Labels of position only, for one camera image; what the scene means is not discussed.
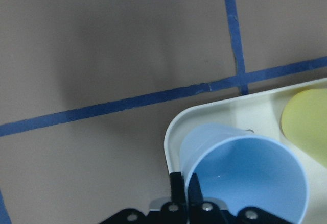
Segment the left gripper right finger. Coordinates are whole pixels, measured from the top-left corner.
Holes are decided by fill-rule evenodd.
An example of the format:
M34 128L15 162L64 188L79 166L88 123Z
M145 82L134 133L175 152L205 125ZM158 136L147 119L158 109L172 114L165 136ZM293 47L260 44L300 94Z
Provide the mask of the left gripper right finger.
M190 178L187 197L189 206L197 206L204 201L199 178L196 173L193 173Z

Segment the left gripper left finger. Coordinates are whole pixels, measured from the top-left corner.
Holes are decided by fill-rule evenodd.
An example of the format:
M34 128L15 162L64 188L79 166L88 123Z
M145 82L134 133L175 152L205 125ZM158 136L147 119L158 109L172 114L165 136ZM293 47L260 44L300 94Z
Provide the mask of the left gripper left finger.
M185 204L184 180L181 172L170 173L171 200Z

